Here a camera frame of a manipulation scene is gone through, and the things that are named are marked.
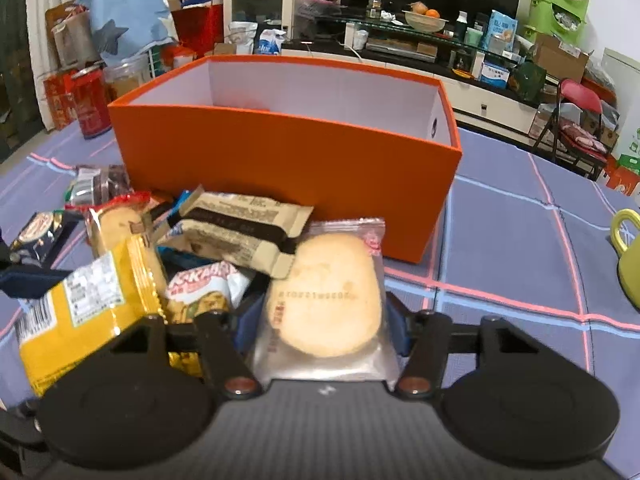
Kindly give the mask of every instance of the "blue tablecloth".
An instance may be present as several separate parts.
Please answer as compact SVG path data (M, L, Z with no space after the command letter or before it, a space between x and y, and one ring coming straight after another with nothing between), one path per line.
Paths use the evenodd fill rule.
M624 476L638 474L640 313L620 289L608 240L613 214L636 205L498 140L465 130L460 137L462 162L423 260L387 260L386 287L410 309L433 308L456 322L503 316L596 375L622 409L606 459ZM62 206L74 165L119 161L112 133L87 141L72 124L51 136L0 178L4 238L12 240L34 211ZM631 240L636 232L627 228ZM90 260L79 227L56 264L73 269ZM0 298L0 399L6 405L31 394L12 329L19 309ZM473 367L472 356L453 356L445 383Z

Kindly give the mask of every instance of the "green cup on shelf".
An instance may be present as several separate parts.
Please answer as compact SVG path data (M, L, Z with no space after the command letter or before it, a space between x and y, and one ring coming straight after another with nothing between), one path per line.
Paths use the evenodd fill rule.
M469 46L478 46L482 40L482 30L476 30L469 27L465 34L465 44Z

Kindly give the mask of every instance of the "red chair backrest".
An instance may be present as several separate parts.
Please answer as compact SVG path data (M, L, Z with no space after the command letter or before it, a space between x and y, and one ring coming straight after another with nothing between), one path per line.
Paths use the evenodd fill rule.
M559 85L560 97L574 105L598 115L602 113L602 102L593 90L582 86L573 79L563 79Z

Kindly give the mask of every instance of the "white wall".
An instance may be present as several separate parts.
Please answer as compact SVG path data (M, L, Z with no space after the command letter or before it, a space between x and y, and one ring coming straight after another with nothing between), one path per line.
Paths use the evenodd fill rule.
M640 0L591 0L580 47L602 57L605 47L640 60Z

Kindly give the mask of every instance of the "fruit bowl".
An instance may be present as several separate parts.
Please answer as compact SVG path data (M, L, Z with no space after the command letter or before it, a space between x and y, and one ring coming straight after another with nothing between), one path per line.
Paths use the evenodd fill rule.
M406 22L418 32L438 32L442 30L447 23L447 20L432 18L431 16L410 12L409 10L404 12L404 18Z

